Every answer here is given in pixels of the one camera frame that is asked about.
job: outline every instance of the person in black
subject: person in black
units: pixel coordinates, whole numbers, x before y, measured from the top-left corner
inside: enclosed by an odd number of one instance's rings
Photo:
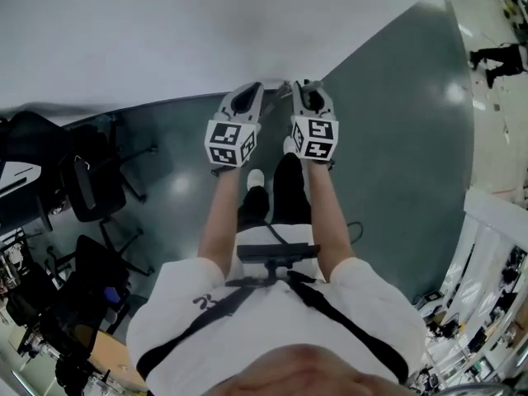
[[[473,70],[477,69],[482,60],[487,59],[502,63],[497,68],[486,69],[486,82],[491,89],[497,77],[514,76],[525,72],[526,43],[469,52],[469,62],[473,65]]]

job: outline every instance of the cable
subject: cable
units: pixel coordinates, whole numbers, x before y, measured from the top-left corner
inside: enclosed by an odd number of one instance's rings
[[[350,223],[347,223],[346,226],[350,228],[354,224],[357,224],[360,227],[360,232],[358,233],[357,237],[355,239],[352,239],[350,242],[350,245],[353,245],[357,241],[359,241],[363,237],[363,223],[361,221],[351,221]]]

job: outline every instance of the green floor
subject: green floor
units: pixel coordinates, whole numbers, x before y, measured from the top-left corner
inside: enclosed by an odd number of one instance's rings
[[[409,299],[441,284],[464,217],[473,108],[446,100],[454,81],[470,89],[456,19],[449,9],[424,4],[404,13],[324,79],[340,120],[332,178],[346,218],[365,226],[357,256]],[[114,216],[119,228],[110,227],[118,245],[136,227],[144,230],[127,255],[139,266],[159,271],[164,262],[196,255],[216,182],[203,139],[220,99],[124,111],[126,127],[118,139],[125,150],[151,143],[160,149],[126,170],[148,201],[140,205],[129,198]],[[269,177],[281,157],[286,109],[266,120],[249,166]],[[94,121],[105,127],[107,117]],[[52,222],[53,233],[33,239],[37,257],[48,244],[62,254],[71,252],[80,233],[101,241],[97,225],[80,224],[71,210]],[[149,296],[155,280],[156,275],[134,276],[133,292]]]

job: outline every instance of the white sneaker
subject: white sneaker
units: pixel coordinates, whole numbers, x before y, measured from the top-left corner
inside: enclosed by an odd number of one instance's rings
[[[264,187],[265,183],[266,181],[264,179],[264,173],[262,172],[262,170],[254,168],[247,175],[247,190],[248,191],[255,186]]]
[[[282,144],[282,150],[284,151],[284,155],[286,155],[287,153],[293,153],[297,155],[297,144],[291,136],[286,136],[286,138],[284,139],[284,143]]]

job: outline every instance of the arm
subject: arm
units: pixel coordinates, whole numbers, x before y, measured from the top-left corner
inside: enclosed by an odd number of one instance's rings
[[[220,174],[209,217],[198,248],[198,257],[214,262],[227,277],[237,234],[240,169]]]
[[[354,257],[347,222],[337,201],[332,179],[325,164],[308,162],[312,204],[313,241],[321,245],[318,264],[326,281],[341,261]]]

